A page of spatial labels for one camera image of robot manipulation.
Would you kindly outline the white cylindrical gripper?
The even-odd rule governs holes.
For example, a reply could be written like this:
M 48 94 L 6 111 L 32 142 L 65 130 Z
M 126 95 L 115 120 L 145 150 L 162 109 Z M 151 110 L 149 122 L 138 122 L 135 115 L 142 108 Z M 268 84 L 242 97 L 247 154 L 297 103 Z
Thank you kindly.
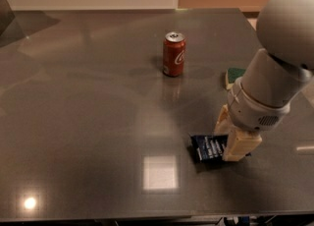
M 241 78 L 236 79 L 214 128 L 216 136 L 228 135 L 223 160 L 240 161 L 262 142 L 258 132 L 275 129 L 289 111 L 290 104 L 276 108 L 259 103 L 244 91 Z

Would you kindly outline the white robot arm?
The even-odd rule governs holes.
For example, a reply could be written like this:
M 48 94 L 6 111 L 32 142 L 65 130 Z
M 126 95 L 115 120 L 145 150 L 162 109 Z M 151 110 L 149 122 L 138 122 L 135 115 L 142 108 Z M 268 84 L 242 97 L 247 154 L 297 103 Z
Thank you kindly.
M 226 135 L 225 161 L 236 162 L 276 128 L 313 79 L 314 0 L 269 0 L 260 11 L 258 49 L 222 106 L 214 133 Z

